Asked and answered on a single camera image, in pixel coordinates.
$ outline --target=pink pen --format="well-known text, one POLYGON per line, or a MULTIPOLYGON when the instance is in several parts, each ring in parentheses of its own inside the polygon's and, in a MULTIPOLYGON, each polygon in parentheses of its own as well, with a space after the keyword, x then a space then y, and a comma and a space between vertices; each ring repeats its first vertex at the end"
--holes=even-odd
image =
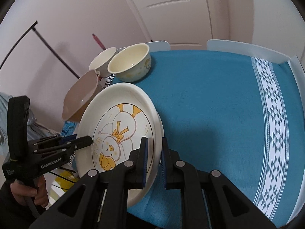
POLYGON ((95 39, 95 41, 99 44, 99 46, 103 49, 106 50, 106 47, 103 45, 103 43, 100 41, 100 39, 93 33, 92 34, 93 38, 95 39))

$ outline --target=bowl with cartoon print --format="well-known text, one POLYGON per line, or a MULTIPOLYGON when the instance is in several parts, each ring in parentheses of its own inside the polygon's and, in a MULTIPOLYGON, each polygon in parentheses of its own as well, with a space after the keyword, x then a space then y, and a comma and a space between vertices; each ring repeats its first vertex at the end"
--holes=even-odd
POLYGON ((143 136, 148 138, 146 187, 129 190, 127 205, 139 202, 157 175, 164 136, 161 120, 148 95, 129 83, 102 90, 89 104, 79 124, 77 137, 85 135, 91 136, 93 143, 76 152, 80 177, 91 169, 112 170, 140 147, 143 136))
POLYGON ((147 44, 135 44, 116 54, 108 65, 108 72, 123 82, 143 78, 150 70, 151 57, 147 44))

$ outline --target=white door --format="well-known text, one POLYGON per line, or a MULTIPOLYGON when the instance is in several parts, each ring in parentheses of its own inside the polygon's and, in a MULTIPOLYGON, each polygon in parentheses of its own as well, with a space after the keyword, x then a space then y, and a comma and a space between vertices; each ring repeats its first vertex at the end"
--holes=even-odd
POLYGON ((153 41, 172 50, 206 49, 212 38, 206 0, 133 0, 153 41))

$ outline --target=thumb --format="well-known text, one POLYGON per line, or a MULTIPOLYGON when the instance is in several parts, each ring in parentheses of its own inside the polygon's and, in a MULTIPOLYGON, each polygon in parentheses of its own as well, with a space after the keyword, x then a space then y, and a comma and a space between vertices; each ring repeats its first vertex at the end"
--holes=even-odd
POLYGON ((17 182, 11 184, 11 191, 15 195, 28 196, 28 197, 34 197, 37 194, 36 189, 29 186, 25 186, 17 182))

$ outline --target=silver screw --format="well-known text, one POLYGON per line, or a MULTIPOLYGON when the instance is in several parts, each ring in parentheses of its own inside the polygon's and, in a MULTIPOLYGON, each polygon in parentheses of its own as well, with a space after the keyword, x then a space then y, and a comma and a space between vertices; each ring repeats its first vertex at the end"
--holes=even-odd
POLYGON ((131 167, 131 166, 133 165, 133 161, 127 160, 127 161, 124 162, 124 165, 125 165, 126 167, 131 167))
POLYGON ((214 176, 214 177, 220 177, 220 171, 219 170, 213 170, 212 171, 212 176, 214 176))
POLYGON ((88 171, 88 176, 89 177, 95 177, 97 175, 97 170, 91 169, 88 171))
POLYGON ((183 167, 185 165, 185 163, 183 161, 179 160, 179 161, 176 162, 176 165, 178 167, 183 167))

